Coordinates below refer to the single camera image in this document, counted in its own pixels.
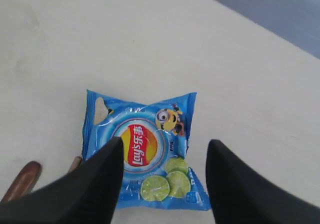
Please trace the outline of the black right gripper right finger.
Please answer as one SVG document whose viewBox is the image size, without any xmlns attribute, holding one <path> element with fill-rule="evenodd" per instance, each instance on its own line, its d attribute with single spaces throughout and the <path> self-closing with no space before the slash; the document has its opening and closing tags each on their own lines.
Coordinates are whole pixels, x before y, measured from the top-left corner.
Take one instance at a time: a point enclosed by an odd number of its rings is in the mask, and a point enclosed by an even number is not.
<svg viewBox="0 0 320 224">
<path fill-rule="evenodd" d="M 207 148 L 206 186 L 217 224 L 318 224 L 319 207 L 273 184 L 223 142 Z"/>
</svg>

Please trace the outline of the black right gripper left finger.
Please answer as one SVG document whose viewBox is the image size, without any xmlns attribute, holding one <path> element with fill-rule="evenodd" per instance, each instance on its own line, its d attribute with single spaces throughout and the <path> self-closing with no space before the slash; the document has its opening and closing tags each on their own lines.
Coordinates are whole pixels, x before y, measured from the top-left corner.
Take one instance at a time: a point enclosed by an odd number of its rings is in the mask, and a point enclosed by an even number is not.
<svg viewBox="0 0 320 224">
<path fill-rule="evenodd" d="M 124 176 L 124 146 L 113 137 L 47 186 L 0 206 L 2 224 L 109 224 Z"/>
</svg>

